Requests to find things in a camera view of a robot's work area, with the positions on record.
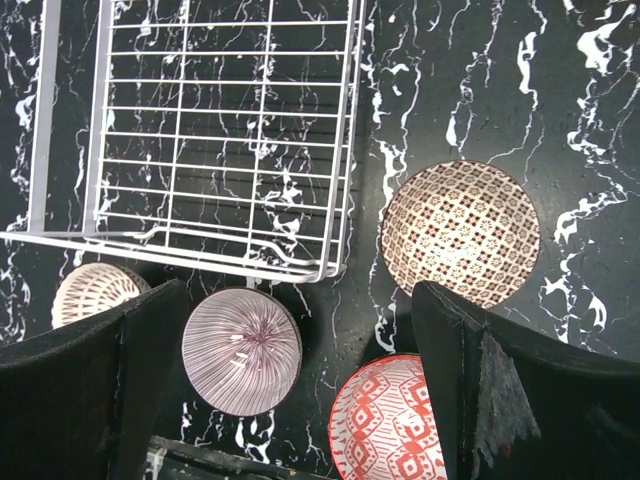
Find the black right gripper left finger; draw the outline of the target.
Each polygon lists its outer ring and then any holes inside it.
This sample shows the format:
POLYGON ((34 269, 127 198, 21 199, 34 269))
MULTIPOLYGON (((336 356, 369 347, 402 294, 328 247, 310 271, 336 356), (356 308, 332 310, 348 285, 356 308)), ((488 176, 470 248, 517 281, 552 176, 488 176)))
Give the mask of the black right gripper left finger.
POLYGON ((142 478, 188 316, 171 280, 2 348, 2 478, 142 478))

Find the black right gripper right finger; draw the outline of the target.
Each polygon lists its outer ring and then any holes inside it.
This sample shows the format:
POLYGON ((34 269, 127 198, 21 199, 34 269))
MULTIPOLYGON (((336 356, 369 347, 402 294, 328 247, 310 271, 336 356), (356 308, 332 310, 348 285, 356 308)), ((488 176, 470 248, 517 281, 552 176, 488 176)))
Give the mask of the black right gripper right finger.
POLYGON ((430 281, 411 320, 451 479, 635 479, 639 366, 430 281))

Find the red patterned bowl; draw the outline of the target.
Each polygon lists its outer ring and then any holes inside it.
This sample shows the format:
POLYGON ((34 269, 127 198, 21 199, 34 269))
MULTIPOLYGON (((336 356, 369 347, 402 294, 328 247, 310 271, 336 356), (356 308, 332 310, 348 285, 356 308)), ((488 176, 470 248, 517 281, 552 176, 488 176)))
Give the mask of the red patterned bowl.
POLYGON ((445 479, 435 417, 420 357, 389 355, 342 387, 328 425, 343 479, 445 479))

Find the purple striped bowl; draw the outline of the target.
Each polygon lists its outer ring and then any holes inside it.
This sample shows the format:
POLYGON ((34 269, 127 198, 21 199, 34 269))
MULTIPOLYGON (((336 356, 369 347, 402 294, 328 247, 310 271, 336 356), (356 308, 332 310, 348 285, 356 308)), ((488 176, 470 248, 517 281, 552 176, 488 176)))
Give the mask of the purple striped bowl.
POLYGON ((190 315, 181 354, 187 377, 213 408, 238 417, 278 406, 302 365, 298 326, 272 296, 246 287, 219 290, 190 315))

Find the brown floral patterned bowl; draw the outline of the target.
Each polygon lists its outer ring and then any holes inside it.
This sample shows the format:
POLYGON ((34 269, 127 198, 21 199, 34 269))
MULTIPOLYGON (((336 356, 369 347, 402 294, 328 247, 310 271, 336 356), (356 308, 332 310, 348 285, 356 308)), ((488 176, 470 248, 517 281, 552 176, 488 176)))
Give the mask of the brown floral patterned bowl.
POLYGON ((405 294, 431 281, 485 309, 526 283, 540 246, 539 217, 524 188, 476 161, 442 162, 414 174, 381 222, 382 258, 405 294))

